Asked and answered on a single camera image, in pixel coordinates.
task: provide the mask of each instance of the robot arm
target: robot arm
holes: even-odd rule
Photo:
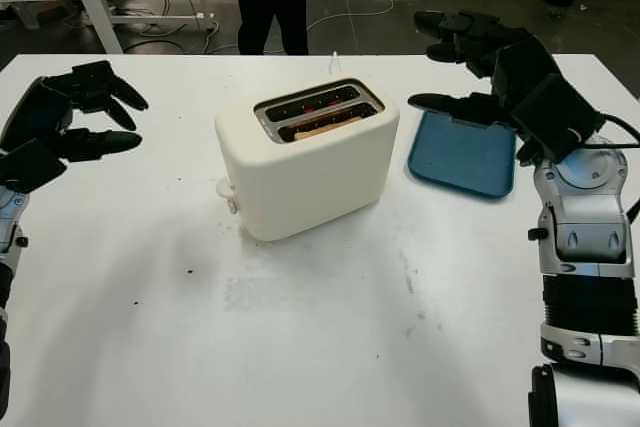
[[[77,109],[104,111],[121,127],[135,130],[133,119],[115,99],[137,110],[148,108],[107,61],[73,67],[69,74],[40,77],[20,99],[0,135],[0,418],[7,410],[10,380],[5,309],[20,252],[28,246],[20,216],[29,194],[66,170],[60,159],[98,160],[140,144],[142,137],[133,132],[69,129]]]
[[[542,353],[554,361],[533,370],[533,427],[637,426],[640,419],[640,336],[633,284],[630,224],[620,193],[628,168],[623,147],[597,135],[613,121],[593,109],[562,77],[542,43],[523,29],[482,14],[419,12],[420,31],[441,43],[433,60],[465,62],[491,76],[492,94],[454,99],[414,95],[409,103],[480,128],[494,123],[524,145],[522,165],[535,165],[542,200],[538,242],[544,280]]]

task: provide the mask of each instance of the desk leg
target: desk leg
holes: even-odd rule
[[[82,0],[107,54],[122,54],[122,47],[111,25],[109,6],[105,0]]]

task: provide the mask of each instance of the white toaster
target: white toaster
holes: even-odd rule
[[[265,241],[310,229],[377,200],[398,109],[356,79],[334,81],[216,116],[232,212]]]

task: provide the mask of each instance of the gray floor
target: gray floor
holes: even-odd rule
[[[170,0],[171,12],[190,13],[187,0]],[[209,48],[234,44],[240,25],[236,0],[208,0],[220,23],[220,31]],[[640,3],[639,0],[577,0],[561,20],[552,20],[544,0],[396,0],[393,9],[375,16],[343,16],[322,22],[309,33],[312,54],[419,54],[429,40],[419,36],[412,25],[416,10],[458,11],[472,9],[502,17],[507,25],[524,26],[535,32],[552,52],[595,53],[635,95],[640,96]],[[119,5],[146,7],[160,11],[161,0],[126,0]],[[388,0],[308,0],[309,24],[337,14],[381,12]],[[27,31],[19,22],[0,25],[0,67],[18,53],[100,53],[102,48],[90,27],[69,28],[63,15],[53,14],[37,31]],[[70,24],[81,25],[78,17]],[[142,26],[118,27],[123,46],[148,40],[140,37]],[[204,33],[195,26],[166,37],[184,49],[198,53]],[[281,48],[279,29],[274,22],[268,51]],[[179,54],[169,44],[150,44],[132,51],[136,54]],[[225,49],[220,54],[234,54]]]

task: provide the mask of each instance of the toaster slot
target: toaster slot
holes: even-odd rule
[[[347,85],[269,107],[265,113],[271,122],[281,122],[356,99],[359,95],[354,87]]]
[[[357,122],[376,113],[377,110],[373,105],[368,102],[360,102],[344,109],[334,110],[295,124],[286,125],[278,130],[278,134],[285,142],[295,142],[296,140],[313,137],[314,135]]]

